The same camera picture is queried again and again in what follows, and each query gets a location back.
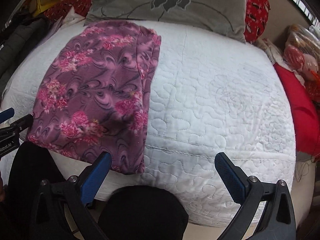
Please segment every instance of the red cloth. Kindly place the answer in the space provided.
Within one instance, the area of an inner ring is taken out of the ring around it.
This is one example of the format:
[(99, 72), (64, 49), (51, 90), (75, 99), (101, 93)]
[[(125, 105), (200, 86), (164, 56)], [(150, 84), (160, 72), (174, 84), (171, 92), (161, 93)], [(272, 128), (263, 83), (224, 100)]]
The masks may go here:
[(269, 11), (269, 0), (247, 0), (244, 31), (247, 42), (253, 43), (263, 34)]
[(44, 12), (50, 20), (57, 21), (61, 16), (64, 18), (71, 7), (75, 8), (75, 13), (86, 17), (91, 6), (91, 0), (62, 0)]
[(278, 63), (274, 68), (282, 82), (288, 97), (294, 129), (296, 133), (296, 149), (312, 156), (320, 153), (320, 123), (316, 108), (305, 88), (294, 74)]

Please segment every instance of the floral pillowcase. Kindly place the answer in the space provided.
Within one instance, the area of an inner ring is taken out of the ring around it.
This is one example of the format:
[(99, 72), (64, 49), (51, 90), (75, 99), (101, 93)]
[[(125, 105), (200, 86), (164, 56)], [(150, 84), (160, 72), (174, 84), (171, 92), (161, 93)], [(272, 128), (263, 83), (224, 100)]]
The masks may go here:
[(92, 0), (87, 22), (139, 19), (200, 27), (245, 42), (247, 0)]

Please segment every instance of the yellow object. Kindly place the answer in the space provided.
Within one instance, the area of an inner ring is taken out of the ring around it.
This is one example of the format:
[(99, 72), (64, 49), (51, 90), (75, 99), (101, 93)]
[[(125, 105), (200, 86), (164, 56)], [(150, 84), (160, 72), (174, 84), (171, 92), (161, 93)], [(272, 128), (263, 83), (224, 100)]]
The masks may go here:
[(59, 0), (32, 0), (29, 5), (29, 12), (36, 17), (40, 13), (54, 6)]
[(50, 2), (42, 5), (40, 3), (40, 0), (37, 0), (37, 7), (36, 7), (36, 10), (34, 11), (34, 13), (32, 14), (32, 16), (36, 17), (40, 13), (42, 13), (42, 12), (46, 11), (47, 9), (51, 8), (52, 6), (54, 6), (59, 1), (60, 0), (51, 0)]

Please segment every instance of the purple floral blanket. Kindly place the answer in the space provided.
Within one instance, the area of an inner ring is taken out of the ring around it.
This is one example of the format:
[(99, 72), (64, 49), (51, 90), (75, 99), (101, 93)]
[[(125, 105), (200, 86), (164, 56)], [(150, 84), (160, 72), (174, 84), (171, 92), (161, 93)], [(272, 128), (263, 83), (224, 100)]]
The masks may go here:
[(126, 21), (72, 38), (39, 87), (28, 140), (88, 163), (107, 151), (114, 171), (142, 173), (160, 44), (154, 30)]

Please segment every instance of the blue gripper pad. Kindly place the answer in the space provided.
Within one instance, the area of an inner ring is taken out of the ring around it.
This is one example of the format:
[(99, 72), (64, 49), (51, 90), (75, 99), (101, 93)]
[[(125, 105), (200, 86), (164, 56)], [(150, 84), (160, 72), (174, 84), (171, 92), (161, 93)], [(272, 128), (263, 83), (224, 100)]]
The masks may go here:
[(246, 174), (240, 167), (235, 166), (225, 153), (218, 153), (216, 155), (214, 166), (233, 201), (242, 205), (249, 191)]
[(14, 116), (14, 109), (11, 107), (0, 113), (0, 123), (7, 121)]
[(80, 199), (84, 205), (91, 203), (94, 200), (103, 180), (111, 168), (111, 161), (111, 154), (103, 152), (92, 164), (92, 171), (80, 186)]

